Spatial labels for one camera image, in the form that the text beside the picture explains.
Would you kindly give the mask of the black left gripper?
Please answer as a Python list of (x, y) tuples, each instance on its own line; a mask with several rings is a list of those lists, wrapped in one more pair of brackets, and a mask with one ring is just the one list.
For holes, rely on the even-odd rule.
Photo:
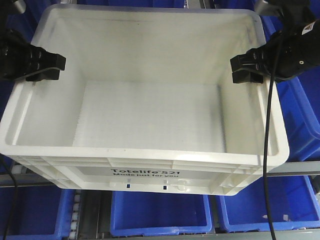
[(39, 82), (58, 80), (60, 71), (66, 67), (66, 58), (57, 53), (46, 52), (27, 42), (14, 29), (6, 28), (0, 34), (0, 79)]

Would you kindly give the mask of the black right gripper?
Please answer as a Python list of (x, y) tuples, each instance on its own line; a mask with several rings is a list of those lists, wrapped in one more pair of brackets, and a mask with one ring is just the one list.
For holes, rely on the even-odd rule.
[[(318, 19), (274, 33), (263, 46), (230, 59), (234, 84), (263, 83), (278, 59), (275, 77), (289, 80), (320, 66), (320, 21)], [(246, 71), (251, 69), (261, 75)]]

